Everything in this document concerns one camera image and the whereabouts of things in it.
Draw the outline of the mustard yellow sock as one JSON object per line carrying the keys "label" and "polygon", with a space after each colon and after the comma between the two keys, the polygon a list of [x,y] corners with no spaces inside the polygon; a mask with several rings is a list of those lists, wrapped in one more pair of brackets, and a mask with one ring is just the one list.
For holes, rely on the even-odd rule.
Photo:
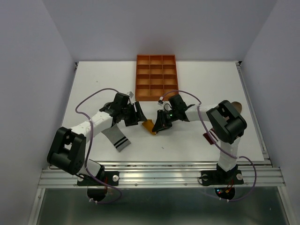
{"label": "mustard yellow sock", "polygon": [[153,132],[152,129],[154,128],[154,123],[151,119],[146,120],[142,123],[142,126],[152,135],[156,135],[156,132]]}

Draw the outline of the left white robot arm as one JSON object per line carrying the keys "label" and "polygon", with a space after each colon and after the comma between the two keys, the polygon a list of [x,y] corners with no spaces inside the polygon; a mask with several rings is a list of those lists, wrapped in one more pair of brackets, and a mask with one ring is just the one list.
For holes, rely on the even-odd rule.
{"label": "left white robot arm", "polygon": [[114,100],[105,104],[94,116],[77,126],[60,127],[54,136],[47,162],[65,172],[87,175],[95,185],[104,181],[104,166],[89,159],[86,145],[98,134],[104,134],[117,151],[131,144],[118,128],[117,123],[124,121],[125,126],[135,126],[146,121],[140,103],[131,103],[131,96],[116,93]]}

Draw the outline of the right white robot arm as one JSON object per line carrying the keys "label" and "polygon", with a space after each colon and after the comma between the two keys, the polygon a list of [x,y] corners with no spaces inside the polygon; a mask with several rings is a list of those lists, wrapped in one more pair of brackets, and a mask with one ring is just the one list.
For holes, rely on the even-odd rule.
{"label": "right white robot arm", "polygon": [[238,145],[247,128],[245,119],[231,102],[224,100],[219,104],[202,107],[200,104],[187,105],[181,95],[169,98],[170,110],[158,110],[157,120],[152,132],[157,133],[172,127],[177,120],[184,122],[200,121],[206,136],[220,150],[216,179],[226,183],[233,177],[236,168]]}

